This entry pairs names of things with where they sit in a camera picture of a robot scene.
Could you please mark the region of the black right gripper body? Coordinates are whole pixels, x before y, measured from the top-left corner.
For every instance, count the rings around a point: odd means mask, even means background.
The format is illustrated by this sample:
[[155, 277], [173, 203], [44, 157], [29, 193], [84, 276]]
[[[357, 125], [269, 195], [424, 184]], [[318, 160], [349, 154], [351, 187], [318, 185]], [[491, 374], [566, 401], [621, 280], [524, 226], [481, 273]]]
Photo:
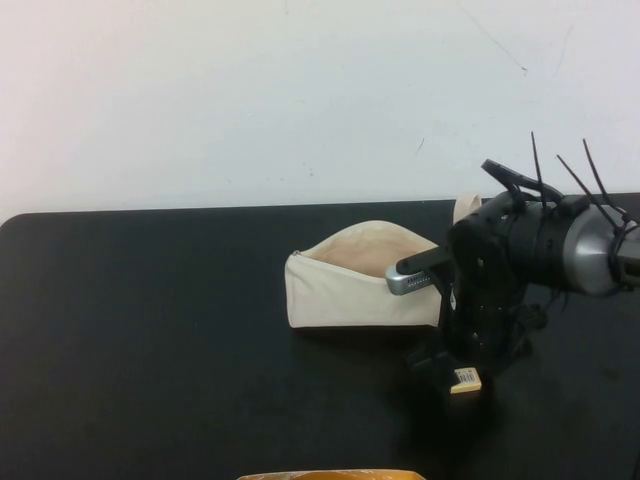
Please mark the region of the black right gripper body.
[[464, 365], [498, 370], [518, 344], [517, 306], [525, 287], [509, 263], [512, 200], [495, 197], [457, 221], [446, 235], [453, 280], [442, 296], [439, 333]]

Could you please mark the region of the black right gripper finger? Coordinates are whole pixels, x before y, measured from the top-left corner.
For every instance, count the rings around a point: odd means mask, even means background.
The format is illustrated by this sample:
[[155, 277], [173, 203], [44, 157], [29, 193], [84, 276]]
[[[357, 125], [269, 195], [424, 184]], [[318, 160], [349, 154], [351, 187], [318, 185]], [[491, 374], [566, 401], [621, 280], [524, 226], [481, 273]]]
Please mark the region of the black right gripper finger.
[[454, 358], [440, 340], [423, 341], [404, 355], [411, 378], [436, 390], [458, 384]]
[[502, 364], [497, 360], [479, 362], [475, 365], [482, 382], [481, 392], [483, 396], [493, 396], [496, 381], [502, 373]]

